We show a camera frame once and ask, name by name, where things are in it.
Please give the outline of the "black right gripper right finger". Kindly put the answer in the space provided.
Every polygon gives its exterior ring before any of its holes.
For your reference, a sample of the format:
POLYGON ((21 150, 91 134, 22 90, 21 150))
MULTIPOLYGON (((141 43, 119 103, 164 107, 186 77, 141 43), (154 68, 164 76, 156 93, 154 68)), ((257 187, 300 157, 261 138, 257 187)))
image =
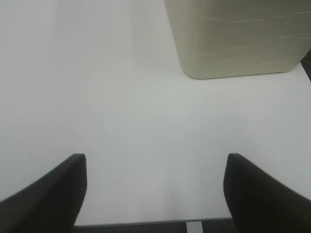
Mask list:
POLYGON ((309 233, 311 201, 240 154, 229 154, 224 196, 240 233, 309 233))

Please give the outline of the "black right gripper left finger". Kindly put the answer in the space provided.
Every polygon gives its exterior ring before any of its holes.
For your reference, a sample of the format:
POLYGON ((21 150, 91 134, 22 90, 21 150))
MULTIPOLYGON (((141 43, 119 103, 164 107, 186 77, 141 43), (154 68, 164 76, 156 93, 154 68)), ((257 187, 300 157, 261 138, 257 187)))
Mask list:
POLYGON ((73 154, 0 202, 2 233, 70 233, 87 189, 86 157, 73 154))

